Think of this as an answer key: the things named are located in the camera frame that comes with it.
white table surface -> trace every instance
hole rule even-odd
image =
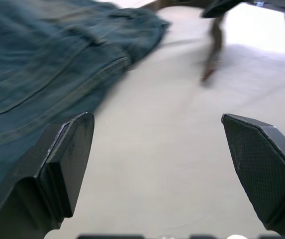
[[[230,11],[221,67],[203,85],[210,20],[199,14],[159,12],[173,25],[96,113],[75,215],[46,239],[271,233],[239,183],[220,118],[256,118],[285,134],[285,16],[246,4]]]

denim jeans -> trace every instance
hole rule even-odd
[[[0,183],[48,123],[93,112],[167,26],[93,0],[0,0]]]

blue denim fabric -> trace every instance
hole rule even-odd
[[[0,0],[0,182],[47,124],[93,112],[167,26],[93,0]]]

